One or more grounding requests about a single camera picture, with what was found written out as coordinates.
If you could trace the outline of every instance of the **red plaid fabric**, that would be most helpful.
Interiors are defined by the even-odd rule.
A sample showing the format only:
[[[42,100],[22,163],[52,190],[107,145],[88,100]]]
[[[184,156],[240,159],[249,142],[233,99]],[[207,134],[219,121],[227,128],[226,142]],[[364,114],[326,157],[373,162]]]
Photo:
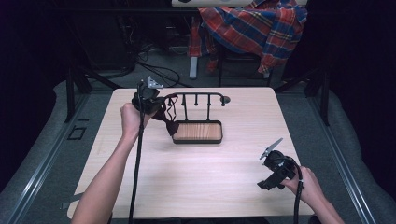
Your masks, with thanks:
[[[303,34],[307,11],[295,0],[255,0],[244,8],[199,8],[202,20],[194,20],[188,55],[210,54],[211,68],[217,61],[217,42],[237,53],[262,58],[258,69],[267,73],[284,63]]]

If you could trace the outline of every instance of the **human hand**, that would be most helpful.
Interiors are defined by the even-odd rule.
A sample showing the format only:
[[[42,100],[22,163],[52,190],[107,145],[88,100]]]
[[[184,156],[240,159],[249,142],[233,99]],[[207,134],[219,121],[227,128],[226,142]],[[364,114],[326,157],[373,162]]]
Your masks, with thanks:
[[[138,134],[140,126],[140,112],[134,108],[131,103],[124,104],[121,109],[121,120],[122,120],[122,136],[135,136]],[[151,116],[145,115],[144,126],[149,122]]]
[[[303,176],[303,190],[301,192],[301,200],[307,203],[315,214],[318,216],[322,224],[343,224],[344,221],[338,215],[332,204],[326,199],[320,187],[317,177],[311,169],[301,166]],[[289,188],[294,194],[297,192],[299,176],[296,175],[292,180],[285,179],[281,184]]]
[[[304,179],[304,188],[301,193],[301,200],[303,200],[312,208],[315,207],[318,203],[322,203],[323,200],[327,201],[320,187],[318,179],[315,177],[314,172],[304,166],[301,166],[300,169]],[[292,180],[285,179],[281,182],[281,184],[286,186],[294,194],[296,194],[298,182],[299,176],[295,175]]]

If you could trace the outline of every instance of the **black cable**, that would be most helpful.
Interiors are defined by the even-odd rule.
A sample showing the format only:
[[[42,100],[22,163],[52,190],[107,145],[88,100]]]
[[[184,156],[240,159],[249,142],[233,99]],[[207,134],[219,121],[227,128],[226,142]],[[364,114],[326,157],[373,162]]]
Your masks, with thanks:
[[[139,135],[137,140],[137,151],[136,151],[136,161],[134,164],[134,186],[132,191],[132,199],[131,199],[131,207],[129,210],[129,224],[134,223],[134,201],[136,200],[136,189],[137,189],[137,179],[139,176],[139,166],[140,166],[140,157],[142,152],[142,140],[143,140],[143,132],[145,130],[145,108],[143,107],[142,103],[142,94],[141,94],[141,87],[143,82],[137,84],[137,97],[139,99],[139,111],[140,111],[140,125],[139,125]]]
[[[146,68],[150,72],[152,72],[155,75],[159,76],[166,83],[167,83],[166,79],[174,82],[173,85],[170,85],[170,84],[167,83],[169,88],[175,87],[176,85],[181,85],[181,86],[184,86],[184,87],[193,88],[193,86],[191,86],[191,85],[188,85],[188,84],[180,82],[180,75],[178,74],[178,72],[176,72],[176,71],[174,71],[174,70],[172,70],[170,68],[150,65],[150,64],[142,63],[142,62],[137,62],[137,64],[141,65],[142,67]],[[163,69],[163,70],[170,71],[170,72],[174,73],[177,76],[177,79],[173,79],[173,78],[169,77],[168,75],[158,71],[157,69]]]
[[[297,174],[298,174],[298,186],[297,186],[297,191],[296,191],[296,198],[294,200],[294,217],[293,217],[293,223],[294,224],[298,224],[298,214],[299,214],[299,208],[300,208],[300,199],[301,199],[301,192],[303,191],[303,174],[301,173],[301,169],[300,166],[297,164],[297,162],[292,159],[289,158],[289,160],[291,160],[294,164],[294,166],[297,169]]]

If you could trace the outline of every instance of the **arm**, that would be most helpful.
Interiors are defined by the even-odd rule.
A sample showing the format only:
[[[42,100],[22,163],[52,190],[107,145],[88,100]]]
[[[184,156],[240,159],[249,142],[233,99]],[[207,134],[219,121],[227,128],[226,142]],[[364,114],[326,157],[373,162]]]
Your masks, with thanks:
[[[304,179],[301,200],[314,210],[322,224],[344,223],[343,219],[335,211],[335,208],[324,196],[315,174],[309,168],[303,166],[301,167],[301,172]],[[288,187],[295,194],[297,192],[298,181],[298,176],[296,175],[292,180],[283,180],[281,184]]]
[[[114,152],[85,190],[72,223],[107,223],[120,191],[125,165],[139,133],[140,115],[132,104],[121,109],[122,136]],[[149,116],[145,116],[145,125]]]

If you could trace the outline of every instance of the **desk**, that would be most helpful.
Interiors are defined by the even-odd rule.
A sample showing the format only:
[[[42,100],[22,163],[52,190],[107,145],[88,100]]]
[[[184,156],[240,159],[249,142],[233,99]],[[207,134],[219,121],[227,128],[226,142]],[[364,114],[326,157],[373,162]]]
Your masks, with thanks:
[[[173,92],[219,92],[231,98],[226,106],[212,96],[210,119],[220,120],[220,144],[176,145],[162,121],[151,120],[144,132],[135,218],[162,217],[262,217],[292,216],[295,196],[288,189],[263,190],[257,183],[272,172],[259,160],[277,139],[276,150],[299,162],[274,91],[270,88],[188,88]],[[121,136],[120,107],[130,102],[135,90],[115,90],[104,115],[76,194],[83,192],[99,171]],[[181,97],[177,120],[184,119]],[[186,95],[189,119],[206,119],[207,96]],[[127,218],[134,180],[136,146],[127,161],[113,217]],[[73,216],[77,202],[68,216]],[[313,211],[301,202],[301,215]]]

